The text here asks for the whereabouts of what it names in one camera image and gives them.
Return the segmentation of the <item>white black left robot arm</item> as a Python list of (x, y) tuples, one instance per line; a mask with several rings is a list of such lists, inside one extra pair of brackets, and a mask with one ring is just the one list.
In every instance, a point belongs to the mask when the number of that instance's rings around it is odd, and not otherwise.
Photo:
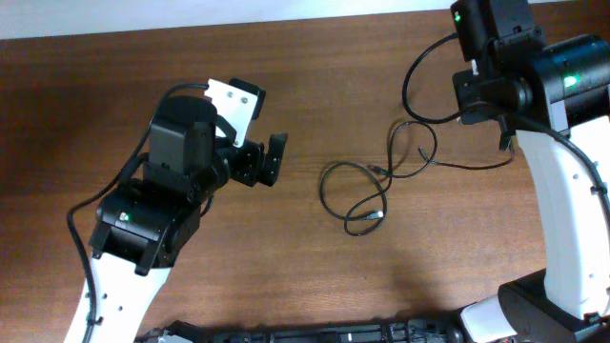
[(213, 102), (161, 101), (150, 148), (132, 157), (98, 197), (85, 284), (68, 342), (132, 342), (177, 256), (199, 228), (214, 193), (230, 180), (277, 180), (288, 136), (236, 145), (235, 126)]

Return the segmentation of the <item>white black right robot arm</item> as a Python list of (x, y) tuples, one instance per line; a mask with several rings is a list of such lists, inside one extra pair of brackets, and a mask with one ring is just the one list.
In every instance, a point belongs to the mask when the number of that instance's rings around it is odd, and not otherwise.
[(609, 45), (549, 44), (525, 1), (457, 1), (458, 104), (516, 139), (532, 175), (546, 265), (460, 313), (465, 337), (494, 342), (609, 338)]

